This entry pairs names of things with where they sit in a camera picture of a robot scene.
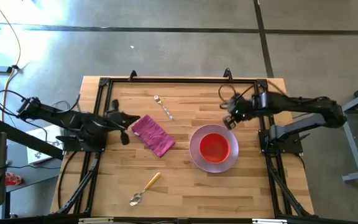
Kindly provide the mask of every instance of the bowl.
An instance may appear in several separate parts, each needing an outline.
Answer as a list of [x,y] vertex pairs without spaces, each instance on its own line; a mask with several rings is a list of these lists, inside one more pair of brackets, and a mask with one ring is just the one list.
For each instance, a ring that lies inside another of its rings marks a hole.
[[227,139],[218,133],[209,133],[200,141],[200,154],[208,162],[219,164],[230,155],[230,145]]

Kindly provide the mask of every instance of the wooden table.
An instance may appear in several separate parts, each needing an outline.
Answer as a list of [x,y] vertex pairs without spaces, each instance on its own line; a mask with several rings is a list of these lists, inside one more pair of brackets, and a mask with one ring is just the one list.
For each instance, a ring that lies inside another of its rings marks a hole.
[[[80,99],[82,110],[93,111],[99,78],[84,77]],[[285,91],[283,79],[269,80]],[[132,131],[127,132],[131,143],[126,146],[121,144],[118,131],[109,133],[106,150],[101,156],[92,217],[273,217],[265,158],[259,152],[258,119],[242,122],[233,130],[240,150],[238,161],[232,169],[210,174],[199,169],[190,158],[188,144],[193,132],[205,124],[223,125],[222,117],[227,112],[219,109],[219,86],[214,83],[114,84],[112,99],[119,100],[121,111],[150,115],[175,139],[176,144],[162,158],[158,158]],[[248,86],[234,85],[239,92]],[[252,92],[244,96],[249,98]],[[232,95],[229,88],[223,88],[222,93],[225,98]],[[174,121],[156,104],[154,95],[161,98],[175,117]],[[277,124],[291,123],[291,113],[277,114],[275,121]],[[77,153],[67,167],[62,182],[62,203],[78,186],[83,157],[84,153]],[[289,189],[302,206],[313,213],[301,161],[294,155],[284,154],[283,163]],[[157,172],[162,173],[162,178],[144,194],[138,206],[130,206],[130,197],[140,192]],[[87,192],[88,189],[85,189],[83,207],[88,198]],[[284,211],[282,196],[278,192],[280,208]],[[51,212],[55,211],[57,194],[51,207]]]

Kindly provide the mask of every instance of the pink towel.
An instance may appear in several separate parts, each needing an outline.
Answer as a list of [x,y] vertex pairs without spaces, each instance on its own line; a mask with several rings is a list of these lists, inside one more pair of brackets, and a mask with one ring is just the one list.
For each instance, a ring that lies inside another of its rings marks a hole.
[[174,144],[175,140],[162,129],[149,115],[145,115],[132,126],[132,131],[153,150],[162,157]]

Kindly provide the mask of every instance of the concrete floor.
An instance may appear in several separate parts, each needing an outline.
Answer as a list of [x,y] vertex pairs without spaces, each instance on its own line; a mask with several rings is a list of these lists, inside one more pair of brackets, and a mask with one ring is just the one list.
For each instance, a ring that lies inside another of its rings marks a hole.
[[[26,24],[257,28],[252,0],[10,2],[15,1],[0,1],[6,16]],[[267,29],[358,30],[358,0],[260,4]],[[23,69],[10,89],[47,104],[74,101],[84,75],[129,75],[135,69],[143,76],[219,77],[229,67],[235,77],[266,77],[258,34],[16,32]],[[268,35],[267,43],[274,76],[285,79],[289,94],[328,96],[340,103],[353,98],[358,89],[358,35]],[[11,31],[0,30],[0,64],[16,61],[16,46]],[[0,75],[0,89],[5,80]],[[18,102],[8,99],[8,108],[15,108]],[[15,123],[25,131],[33,129]],[[341,177],[356,171],[343,130],[310,133],[302,145],[315,213],[358,221],[358,181],[345,184]],[[13,192],[12,212],[22,217],[47,214],[55,184],[52,179]]]

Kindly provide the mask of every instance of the spoon with wooden handle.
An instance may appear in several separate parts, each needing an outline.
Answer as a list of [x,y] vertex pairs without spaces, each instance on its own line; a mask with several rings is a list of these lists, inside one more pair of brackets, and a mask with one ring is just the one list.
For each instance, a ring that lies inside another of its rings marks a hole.
[[141,200],[142,200],[142,195],[143,193],[149,189],[159,178],[161,177],[161,173],[158,172],[152,180],[150,180],[150,182],[146,185],[146,187],[144,187],[143,191],[141,193],[136,193],[134,194],[133,197],[131,197],[131,199],[129,200],[129,205],[134,206],[137,205]]

